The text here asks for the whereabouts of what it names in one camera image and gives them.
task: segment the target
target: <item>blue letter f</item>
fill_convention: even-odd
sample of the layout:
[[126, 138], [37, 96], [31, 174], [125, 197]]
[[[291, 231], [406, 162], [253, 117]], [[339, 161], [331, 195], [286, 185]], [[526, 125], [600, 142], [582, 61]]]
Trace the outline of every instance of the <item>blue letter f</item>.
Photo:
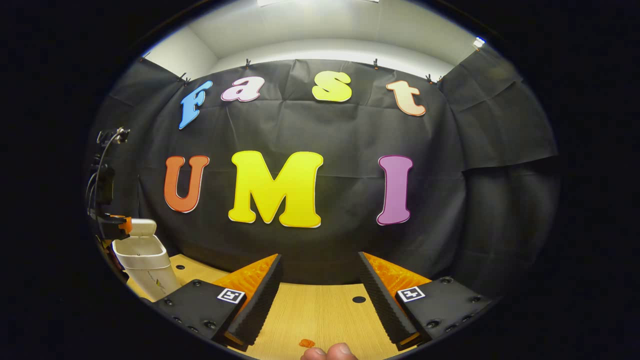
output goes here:
[[196, 110], [196, 105], [202, 105], [202, 103], [204, 102], [204, 90], [210, 88], [211, 85], [213, 85], [211, 80], [207, 81], [206, 83], [200, 85], [192, 93], [185, 96], [184, 99], [180, 102], [182, 104], [182, 121], [180, 122], [178, 129], [184, 129], [185, 126], [187, 126], [198, 116], [200, 110]]

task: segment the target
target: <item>ceiling light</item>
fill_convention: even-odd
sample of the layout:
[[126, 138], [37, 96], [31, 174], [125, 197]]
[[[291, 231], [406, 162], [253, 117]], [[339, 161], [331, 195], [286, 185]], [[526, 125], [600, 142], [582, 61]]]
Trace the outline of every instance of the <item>ceiling light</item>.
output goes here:
[[[277, 4], [277, 3], [284, 3], [285, 1], [290, 1], [290, 0], [257, 0], [257, 1], [258, 1], [258, 6], [262, 8], [263, 6]], [[380, 2], [380, 0], [364, 0], [364, 1], [368, 1], [370, 3], [376, 3], [376, 4]]]
[[476, 38], [476, 41], [474, 41], [475, 47], [482, 47], [483, 44], [484, 44], [484, 40], [482, 40], [481, 38]]

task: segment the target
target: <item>cable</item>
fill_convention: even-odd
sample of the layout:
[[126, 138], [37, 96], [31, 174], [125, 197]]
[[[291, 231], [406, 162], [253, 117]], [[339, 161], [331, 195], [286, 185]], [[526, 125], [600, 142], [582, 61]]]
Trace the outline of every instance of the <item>cable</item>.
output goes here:
[[89, 191], [89, 199], [86, 201], [86, 213], [89, 216], [91, 216], [91, 195], [94, 193], [94, 190], [95, 184], [91, 187], [91, 190]]
[[[96, 176], [95, 176], [95, 183], [98, 184], [98, 182], [100, 181], [100, 168], [102, 167], [102, 162], [104, 161], [104, 155], [107, 153], [107, 150], [109, 149], [109, 145], [111, 145], [111, 142], [113, 141], [113, 139], [115, 139], [116, 137], [118, 137], [120, 135], [119, 131], [116, 131], [115, 135], [113, 135], [111, 137], [111, 139], [109, 140], [109, 142], [107, 143], [107, 146], [104, 147], [104, 151], [102, 152], [102, 156], [100, 157], [100, 163], [98, 164], [98, 171], [96, 171]], [[93, 198], [93, 209], [96, 209], [95, 206], [95, 198], [98, 197], [98, 189], [96, 187], [96, 191], [95, 191], [95, 195]], [[98, 214], [95, 214], [94, 219], [98, 220]]]
[[91, 185], [91, 182], [93, 181], [93, 178], [95, 177], [96, 173], [94, 172], [93, 175], [91, 175], [91, 177], [89, 178], [89, 181], [86, 184], [86, 189], [84, 190], [84, 200], [86, 201], [86, 197], [88, 196], [88, 192], [89, 192], [89, 186]]

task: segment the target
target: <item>container lid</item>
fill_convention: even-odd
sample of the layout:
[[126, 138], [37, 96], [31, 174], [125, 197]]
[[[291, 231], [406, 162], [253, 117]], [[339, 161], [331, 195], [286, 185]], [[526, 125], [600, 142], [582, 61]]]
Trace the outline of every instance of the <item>container lid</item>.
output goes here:
[[156, 233], [156, 222], [146, 218], [132, 218], [130, 236], [152, 236]]

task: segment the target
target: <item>letter m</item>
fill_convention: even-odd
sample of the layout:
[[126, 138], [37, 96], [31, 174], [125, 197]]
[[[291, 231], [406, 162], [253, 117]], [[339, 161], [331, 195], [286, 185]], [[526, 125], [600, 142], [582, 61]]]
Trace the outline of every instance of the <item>letter m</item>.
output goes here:
[[318, 227], [316, 214], [316, 174], [323, 164], [323, 157], [314, 152], [295, 152], [285, 162], [274, 180], [257, 151], [241, 151], [231, 157], [236, 164], [236, 198], [229, 219], [252, 223], [255, 213], [251, 210], [251, 196], [262, 220], [270, 224], [287, 198], [280, 223], [291, 227]]

